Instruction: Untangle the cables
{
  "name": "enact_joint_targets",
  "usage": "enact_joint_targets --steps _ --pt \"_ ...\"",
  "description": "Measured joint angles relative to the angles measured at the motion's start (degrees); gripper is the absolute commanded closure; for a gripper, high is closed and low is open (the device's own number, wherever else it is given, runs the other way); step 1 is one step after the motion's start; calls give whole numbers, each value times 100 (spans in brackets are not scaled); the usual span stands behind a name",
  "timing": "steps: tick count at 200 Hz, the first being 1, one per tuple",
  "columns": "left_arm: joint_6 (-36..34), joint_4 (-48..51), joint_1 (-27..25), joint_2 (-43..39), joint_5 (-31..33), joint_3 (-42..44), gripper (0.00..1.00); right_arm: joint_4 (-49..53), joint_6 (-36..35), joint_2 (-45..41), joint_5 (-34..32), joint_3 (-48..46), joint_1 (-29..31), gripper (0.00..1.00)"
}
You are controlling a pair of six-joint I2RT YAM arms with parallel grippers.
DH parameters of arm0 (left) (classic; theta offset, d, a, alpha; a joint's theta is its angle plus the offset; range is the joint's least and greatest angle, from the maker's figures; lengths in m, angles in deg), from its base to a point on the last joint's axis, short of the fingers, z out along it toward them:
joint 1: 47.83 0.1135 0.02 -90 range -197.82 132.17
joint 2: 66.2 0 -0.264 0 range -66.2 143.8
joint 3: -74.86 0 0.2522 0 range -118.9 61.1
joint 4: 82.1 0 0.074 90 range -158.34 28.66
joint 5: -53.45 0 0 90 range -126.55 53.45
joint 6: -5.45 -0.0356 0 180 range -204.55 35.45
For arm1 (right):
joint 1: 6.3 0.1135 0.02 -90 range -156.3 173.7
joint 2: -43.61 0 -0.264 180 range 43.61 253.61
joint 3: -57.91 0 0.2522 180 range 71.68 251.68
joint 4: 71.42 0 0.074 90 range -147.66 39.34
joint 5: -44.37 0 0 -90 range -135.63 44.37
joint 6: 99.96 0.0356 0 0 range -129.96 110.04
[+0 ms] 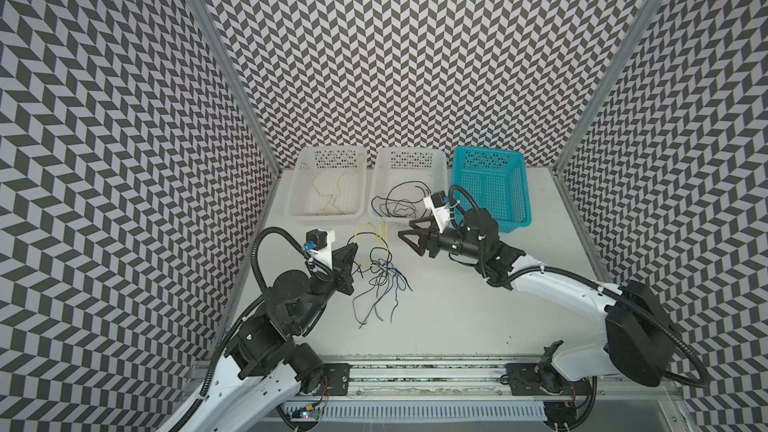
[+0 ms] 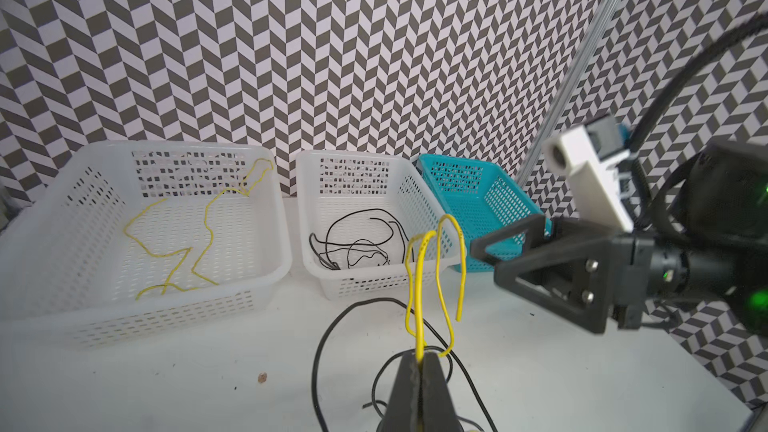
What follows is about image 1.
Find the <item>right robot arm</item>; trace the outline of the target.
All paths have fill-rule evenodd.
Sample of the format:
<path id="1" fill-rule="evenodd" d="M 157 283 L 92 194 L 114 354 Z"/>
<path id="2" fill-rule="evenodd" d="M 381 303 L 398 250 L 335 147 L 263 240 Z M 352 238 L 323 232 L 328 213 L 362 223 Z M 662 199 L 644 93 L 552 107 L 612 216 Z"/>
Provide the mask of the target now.
<path id="1" fill-rule="evenodd" d="M 567 383 L 600 376 L 623 376 L 647 387 L 665 379 L 694 388 L 710 384 L 707 366 L 646 284 L 598 282 L 503 242 L 498 222 L 461 186 L 423 203 L 426 216 L 410 220 L 398 234 L 416 254 L 469 257 L 488 286 L 545 299 L 599 328 L 595 335 L 545 348 L 534 367 L 544 393 L 556 395 Z"/>

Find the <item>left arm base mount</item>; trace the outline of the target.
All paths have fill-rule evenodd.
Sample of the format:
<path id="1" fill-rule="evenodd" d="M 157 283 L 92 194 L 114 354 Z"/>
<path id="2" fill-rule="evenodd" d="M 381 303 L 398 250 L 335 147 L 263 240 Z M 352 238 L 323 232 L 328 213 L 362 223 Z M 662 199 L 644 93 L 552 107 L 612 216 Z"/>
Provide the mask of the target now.
<path id="1" fill-rule="evenodd" d="M 305 395 L 346 396 L 350 384 L 349 363 L 324 363 L 314 368 L 301 382 L 300 391 Z"/>

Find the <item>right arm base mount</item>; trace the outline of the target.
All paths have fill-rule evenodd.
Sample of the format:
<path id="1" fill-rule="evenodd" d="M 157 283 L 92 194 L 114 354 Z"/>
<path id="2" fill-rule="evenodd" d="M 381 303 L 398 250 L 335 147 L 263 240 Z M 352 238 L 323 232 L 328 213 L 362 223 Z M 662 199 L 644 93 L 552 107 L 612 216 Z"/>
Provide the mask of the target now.
<path id="1" fill-rule="evenodd" d="M 572 394 L 572 386 L 551 365 L 508 363 L 499 382 L 513 396 L 562 396 Z"/>

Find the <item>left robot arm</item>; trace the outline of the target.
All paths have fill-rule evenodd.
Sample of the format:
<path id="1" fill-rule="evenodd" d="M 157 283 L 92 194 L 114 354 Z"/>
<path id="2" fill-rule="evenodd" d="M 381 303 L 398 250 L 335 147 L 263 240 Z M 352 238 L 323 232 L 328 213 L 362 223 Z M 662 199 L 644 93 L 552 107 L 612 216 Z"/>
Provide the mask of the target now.
<path id="1" fill-rule="evenodd" d="M 258 256 L 276 234 L 303 259 L 302 270 L 265 281 Z M 281 227 L 260 231 L 250 266 L 259 296 L 233 321 L 215 346 L 202 383 L 162 425 L 163 431 L 248 431 L 276 412 L 293 431 L 311 431 L 322 403 L 333 393 L 325 364 L 312 347 L 298 343 L 316 327 L 330 299 L 351 295 L 356 243 L 334 248 L 332 230 L 313 229 L 303 242 Z"/>

